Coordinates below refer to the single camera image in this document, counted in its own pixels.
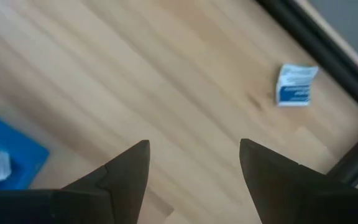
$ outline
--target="small packet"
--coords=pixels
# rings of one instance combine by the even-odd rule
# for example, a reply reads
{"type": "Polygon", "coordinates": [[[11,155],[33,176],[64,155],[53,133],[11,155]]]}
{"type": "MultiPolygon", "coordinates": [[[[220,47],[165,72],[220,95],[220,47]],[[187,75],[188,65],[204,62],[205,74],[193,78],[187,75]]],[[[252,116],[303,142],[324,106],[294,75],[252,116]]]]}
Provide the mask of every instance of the small packet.
{"type": "Polygon", "coordinates": [[[280,70],[276,86],[278,106],[308,106],[310,88],[318,67],[285,64],[280,70]]]}

